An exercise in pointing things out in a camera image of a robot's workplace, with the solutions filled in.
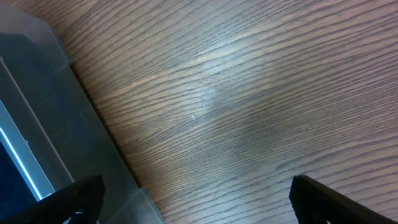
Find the clear plastic container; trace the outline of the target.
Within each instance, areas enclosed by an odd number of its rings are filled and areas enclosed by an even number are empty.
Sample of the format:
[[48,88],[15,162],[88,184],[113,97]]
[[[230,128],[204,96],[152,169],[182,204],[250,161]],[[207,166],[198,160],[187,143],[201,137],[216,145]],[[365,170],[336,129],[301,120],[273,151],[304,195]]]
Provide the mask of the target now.
[[44,21],[1,5],[1,217],[85,177],[105,186],[99,223],[162,223]]

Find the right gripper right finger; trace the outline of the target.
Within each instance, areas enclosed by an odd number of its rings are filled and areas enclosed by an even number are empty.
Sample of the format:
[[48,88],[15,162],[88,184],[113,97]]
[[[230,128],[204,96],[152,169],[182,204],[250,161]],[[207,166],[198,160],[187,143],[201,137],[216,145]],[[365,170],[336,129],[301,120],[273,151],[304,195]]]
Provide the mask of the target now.
[[289,199],[299,224],[397,224],[307,175],[293,177]]

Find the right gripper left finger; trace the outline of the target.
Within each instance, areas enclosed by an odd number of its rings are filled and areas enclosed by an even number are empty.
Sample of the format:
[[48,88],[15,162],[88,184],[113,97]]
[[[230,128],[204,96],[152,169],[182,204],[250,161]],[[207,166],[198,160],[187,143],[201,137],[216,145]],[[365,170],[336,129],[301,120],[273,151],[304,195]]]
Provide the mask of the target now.
[[95,224],[103,207],[104,193],[102,176],[87,177],[43,198],[29,209],[1,220],[1,223]]

